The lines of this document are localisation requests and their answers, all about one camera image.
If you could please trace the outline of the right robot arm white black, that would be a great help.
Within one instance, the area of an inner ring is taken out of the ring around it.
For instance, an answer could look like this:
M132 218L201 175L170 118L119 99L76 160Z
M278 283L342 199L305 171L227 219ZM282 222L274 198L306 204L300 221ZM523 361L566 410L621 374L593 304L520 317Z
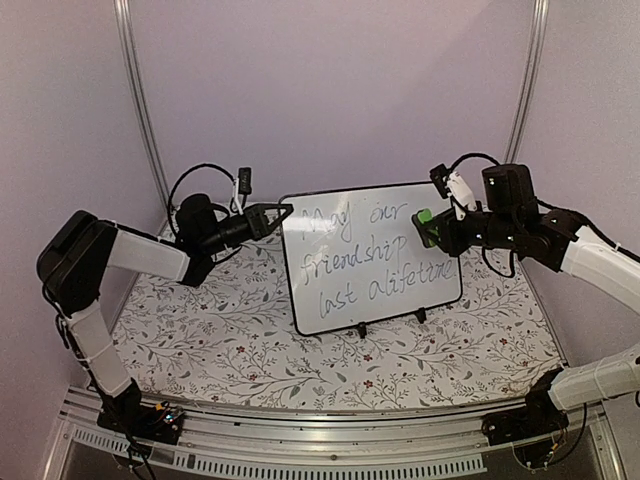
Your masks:
M639 258L609 239L585 215L554 207L534 193L530 171L522 164L493 161L482 172L486 200L479 202L453 167L440 164L430 180L451 206L432 217L413 215L427 248L457 258L471 247L503 249L530 258L554 272L586 282L632 311L639 309ZM537 436L556 411L613 399L639 389L639 347L579 367L545 373L531 387L517 427Z

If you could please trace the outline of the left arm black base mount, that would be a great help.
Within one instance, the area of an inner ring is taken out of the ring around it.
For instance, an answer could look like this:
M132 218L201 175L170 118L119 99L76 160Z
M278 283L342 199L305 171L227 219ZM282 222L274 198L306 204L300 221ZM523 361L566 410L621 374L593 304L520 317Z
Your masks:
M154 442L177 445L185 411L167 401L144 405L137 397L106 397L97 425L114 432Z

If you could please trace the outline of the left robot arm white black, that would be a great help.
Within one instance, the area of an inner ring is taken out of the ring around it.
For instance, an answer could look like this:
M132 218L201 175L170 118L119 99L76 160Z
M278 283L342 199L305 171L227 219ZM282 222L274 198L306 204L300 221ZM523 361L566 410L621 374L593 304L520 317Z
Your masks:
M104 395L116 398L111 419L128 434L148 426L148 412L131 397L139 389L121 361L99 304L110 268L198 287L220 264L218 254L270 236L289 217L290 203L256 203L219 218L221 207L193 194L169 215L173 240L164 240L78 210L39 255L38 278L45 296L80 351L80 360Z

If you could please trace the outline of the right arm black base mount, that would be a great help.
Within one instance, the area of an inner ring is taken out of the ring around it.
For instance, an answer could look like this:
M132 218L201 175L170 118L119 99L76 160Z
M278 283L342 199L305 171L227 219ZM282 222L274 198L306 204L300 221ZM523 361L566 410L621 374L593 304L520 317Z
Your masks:
M552 381L563 371L556 368L542 375L525 395L522 407L482 417L481 432L491 446L560 431L569 425L567 414L552 402Z

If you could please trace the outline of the green black whiteboard eraser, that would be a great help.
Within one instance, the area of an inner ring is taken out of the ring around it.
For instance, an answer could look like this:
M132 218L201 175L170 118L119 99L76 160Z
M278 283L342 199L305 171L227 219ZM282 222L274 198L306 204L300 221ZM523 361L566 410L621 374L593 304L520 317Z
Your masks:
M433 248L438 245L438 235L432 229L433 214L430 209L424 208L411 216L411 222L416 228L420 240L425 248Z

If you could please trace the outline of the white whiteboard black frame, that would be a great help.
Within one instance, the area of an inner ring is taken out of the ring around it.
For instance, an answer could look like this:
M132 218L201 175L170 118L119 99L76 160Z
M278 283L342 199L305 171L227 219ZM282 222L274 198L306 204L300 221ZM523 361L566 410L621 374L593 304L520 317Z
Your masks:
M296 331L324 334L452 304L459 259L423 245L411 218L448 209L430 182L281 198L284 261Z

